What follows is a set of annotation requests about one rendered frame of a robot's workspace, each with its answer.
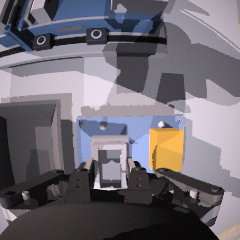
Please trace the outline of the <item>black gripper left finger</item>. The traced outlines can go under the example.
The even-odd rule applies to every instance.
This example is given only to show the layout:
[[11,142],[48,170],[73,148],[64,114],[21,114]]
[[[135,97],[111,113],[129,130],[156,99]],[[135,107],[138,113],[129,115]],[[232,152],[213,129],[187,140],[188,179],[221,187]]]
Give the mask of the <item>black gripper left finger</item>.
[[[8,224],[26,212],[63,197],[64,203],[91,202],[90,189],[94,189],[95,184],[93,157],[88,157],[87,162],[82,162],[79,167],[73,170],[74,175],[65,175],[63,170],[54,169],[0,190],[0,204]],[[50,185],[53,193],[47,196]]]

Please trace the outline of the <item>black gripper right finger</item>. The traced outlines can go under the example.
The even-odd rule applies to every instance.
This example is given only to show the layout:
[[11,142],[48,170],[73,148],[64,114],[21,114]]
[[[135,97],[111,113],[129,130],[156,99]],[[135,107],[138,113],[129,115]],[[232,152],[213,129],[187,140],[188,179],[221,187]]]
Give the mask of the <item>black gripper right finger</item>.
[[[189,208],[208,227],[215,224],[224,195],[221,187],[168,168],[158,168],[155,173],[147,173],[146,168],[140,162],[133,161],[132,157],[126,159],[126,182],[124,202],[152,205],[154,195]],[[173,193],[168,191],[169,184],[174,188]]]

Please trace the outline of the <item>yellow rectangular block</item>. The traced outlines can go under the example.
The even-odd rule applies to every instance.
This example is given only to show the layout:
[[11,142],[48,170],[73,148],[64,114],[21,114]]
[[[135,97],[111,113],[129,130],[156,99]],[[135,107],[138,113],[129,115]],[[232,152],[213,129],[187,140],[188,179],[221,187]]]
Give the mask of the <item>yellow rectangular block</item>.
[[184,130],[176,128],[150,129],[149,166],[181,171]]

